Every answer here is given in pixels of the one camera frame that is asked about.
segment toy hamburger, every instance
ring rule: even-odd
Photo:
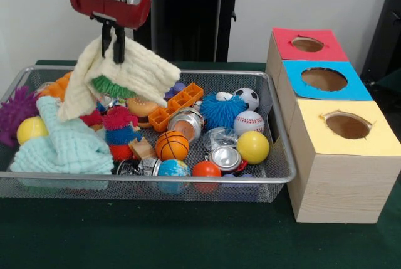
[[[156,110],[159,105],[153,102],[148,102],[141,100],[140,98],[129,98],[127,100],[127,107],[131,114],[138,117],[138,126],[141,128],[150,128],[149,118],[154,110]]]

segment metal basket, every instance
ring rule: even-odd
[[[34,66],[23,70],[2,98],[5,102],[16,87],[38,89],[72,70],[69,66]],[[265,119],[265,136],[271,150],[261,164],[247,166],[244,173],[255,178],[199,178],[159,176],[115,176],[86,174],[14,173],[9,166],[18,148],[0,145],[0,196],[19,198],[142,199],[179,201],[272,202],[285,183],[296,174],[274,85],[260,72],[184,70],[181,81],[195,82],[211,92],[233,92],[239,87],[254,89],[260,98],[259,114]],[[155,144],[158,134],[143,129]],[[191,146],[185,162],[189,167],[204,160],[206,150],[199,140]]]

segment stacked boxes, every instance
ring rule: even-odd
[[[331,31],[273,29],[266,71],[298,167],[298,222],[375,223],[401,169],[401,145]]]

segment orange basketball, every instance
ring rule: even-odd
[[[187,138],[178,131],[164,132],[156,142],[156,154],[162,160],[179,159],[183,161],[189,151]]]

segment cream towel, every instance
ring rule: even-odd
[[[103,75],[112,83],[135,92],[139,97],[162,107],[167,106],[164,95],[180,79],[175,65],[157,56],[139,43],[125,38],[125,61],[113,61],[113,45],[116,36],[102,57],[102,39],[92,41],[78,59],[68,84],[64,103],[58,110],[58,118],[65,122],[81,115],[91,114],[101,95],[93,88],[92,80]]]

